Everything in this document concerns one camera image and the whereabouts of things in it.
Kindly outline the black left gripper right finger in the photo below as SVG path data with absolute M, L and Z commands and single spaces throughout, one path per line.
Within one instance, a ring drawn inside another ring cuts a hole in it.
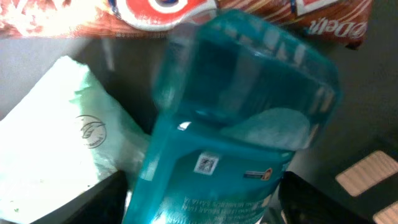
M 369 224 L 291 171 L 284 173 L 278 198 L 288 223 Z

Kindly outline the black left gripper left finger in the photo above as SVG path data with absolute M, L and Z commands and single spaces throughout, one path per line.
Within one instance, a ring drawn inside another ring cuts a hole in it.
M 126 175 L 117 171 L 32 224 L 121 224 L 126 196 Z

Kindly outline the mint green wipes pack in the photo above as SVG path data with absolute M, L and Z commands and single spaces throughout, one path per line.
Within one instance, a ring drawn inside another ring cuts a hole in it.
M 89 66 L 59 58 L 1 121 L 1 218 L 31 223 L 124 170 L 150 136 Z

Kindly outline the teal mouthwash bottle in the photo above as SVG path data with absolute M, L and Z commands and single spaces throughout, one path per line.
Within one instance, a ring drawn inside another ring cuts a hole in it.
M 341 96 L 336 66 L 237 9 L 172 31 L 156 76 L 159 116 L 125 223 L 259 223 L 297 151 Z

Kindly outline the red chocolate bar wrapper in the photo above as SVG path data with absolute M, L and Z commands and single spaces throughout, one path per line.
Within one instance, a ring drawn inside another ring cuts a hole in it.
M 156 37 L 183 21 L 240 9 L 267 22 L 356 49 L 372 0 L 1 0 L 1 38 Z

